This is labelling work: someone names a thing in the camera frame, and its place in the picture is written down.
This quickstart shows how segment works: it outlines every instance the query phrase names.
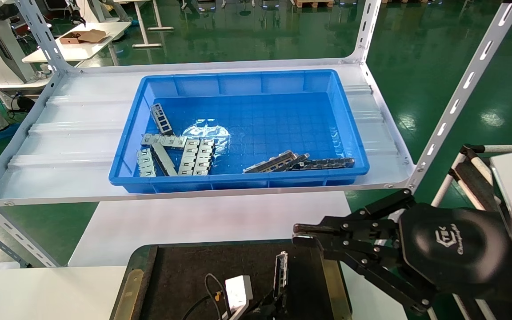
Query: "desk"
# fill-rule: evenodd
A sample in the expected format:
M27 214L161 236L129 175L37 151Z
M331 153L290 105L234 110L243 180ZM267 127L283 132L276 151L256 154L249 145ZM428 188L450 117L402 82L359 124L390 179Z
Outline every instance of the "desk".
M0 320L108 320L126 267L0 270Z
M138 22L140 23L140 31L142 31L142 38L144 39L143 44L134 44L132 47L134 48L152 48L152 47L161 47L161 43L149 43L148 34L146 33L146 27L144 27L144 19L142 19L142 12L140 11L140 6L138 2L142 1L150 1L150 0L114 0L114 2L133 2L134 6L136 6L136 15L138 16ZM173 27L163 27L161 25L161 17L159 16L159 8L157 7L157 0L151 0L153 2L153 12L155 13L155 20L157 21L157 27L150 27L148 30L150 31L171 31Z
M83 24L79 24L68 32L96 29L106 32L106 38L100 43L80 44L62 44L59 39L57 39L56 44L57 47L59 47L60 53L63 54L65 61L83 61L91 59L96 55L96 53L98 53L98 51L107 45L108 49L110 50L110 55L112 55L114 65L120 65L118 62L118 57L116 56L116 51L112 45L112 40L114 40L118 35L122 34L124 30L126 30L129 26L130 22L101 22L99 24L88 23L86 24L86 27ZM25 63L47 62L47 57L45 57L45 53L42 49L38 49L30 55L24 57L22 61Z
M295 223L349 214L343 191L101 202L68 265L127 265L148 244L290 239ZM407 320L401 304L342 270L354 320Z

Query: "stamped metal part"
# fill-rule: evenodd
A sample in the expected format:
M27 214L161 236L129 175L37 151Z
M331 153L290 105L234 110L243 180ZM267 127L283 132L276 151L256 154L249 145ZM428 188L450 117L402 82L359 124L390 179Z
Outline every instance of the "stamped metal part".
M159 142L167 148L185 148L186 136L162 136L160 134L146 133L142 138L142 146L150 146Z
M137 153L140 176L157 176L150 148Z
M287 150L282 152L278 156L273 156L269 160L262 161L254 166L250 166L243 170L244 173L254 173L254 172L272 172L277 168L285 166L286 164L292 162L297 158L297 154L293 153L291 150Z
M354 165L353 158L305 160L293 165L290 171L352 168Z
M206 176L211 168L211 158L215 153L212 139L189 139L183 150L179 166L180 176Z
M290 171L293 168L293 166L295 166L296 164L299 164L302 161L307 160L307 158L309 158L309 153L305 153L300 156L297 156L297 158L295 158L293 161L288 162L287 164L281 166L280 168L277 168L276 170L274 170L274 172Z
M165 151L165 147L159 142L155 142L151 145L151 148L153 151L152 154L155 160L157 160L163 174L165 176L176 176L175 165L173 161L171 161L171 158L169 158L167 151Z
M165 116L163 108L160 104L154 104L151 106L151 116L155 121L155 125L157 125L157 128L159 129L159 133L163 134L164 136L173 135L173 128L169 124L169 120Z

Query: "blue plastic bin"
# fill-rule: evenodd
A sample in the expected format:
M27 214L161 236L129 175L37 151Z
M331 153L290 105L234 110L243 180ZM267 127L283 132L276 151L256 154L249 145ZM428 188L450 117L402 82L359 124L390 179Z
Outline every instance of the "blue plastic bin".
M176 136L215 139L208 176L140 177L142 135L159 134L160 103ZM353 168L243 174L286 150L310 159L355 159ZM167 150L176 169L182 150ZM333 70L147 76L138 87L110 170L131 193L352 184L368 160L341 81Z

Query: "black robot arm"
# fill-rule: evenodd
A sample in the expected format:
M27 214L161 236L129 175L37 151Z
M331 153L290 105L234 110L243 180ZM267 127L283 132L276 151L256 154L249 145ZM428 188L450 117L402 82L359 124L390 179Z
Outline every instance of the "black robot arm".
M383 219L400 209L398 223ZM512 300L512 242L499 213L434 208L404 189L347 217L296 224L292 241L318 246L417 314L437 293Z

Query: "table leg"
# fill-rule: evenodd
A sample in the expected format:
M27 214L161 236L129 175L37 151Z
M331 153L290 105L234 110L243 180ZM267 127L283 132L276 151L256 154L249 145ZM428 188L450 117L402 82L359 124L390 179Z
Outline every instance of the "table leg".
M159 16L159 8L157 7L157 0L151 0L153 2L153 12L155 13L155 20L157 21L157 27L148 28L149 31L168 31L175 30L173 27L164 27L161 25L161 17Z
M118 61L118 55L116 55L116 49L114 49L114 45L111 42L108 43L108 50L110 50L110 55L112 56L112 61L114 62L114 65L120 65L120 61Z
M148 34L146 34L146 28L144 27L144 20L142 19L142 13L140 12L140 6L137 2L134 2L136 6L136 15L138 16L138 22L140 23L140 31L142 31L142 38L144 39L144 44L134 44L132 47L134 48L150 48L150 47L161 47L161 43L149 43Z

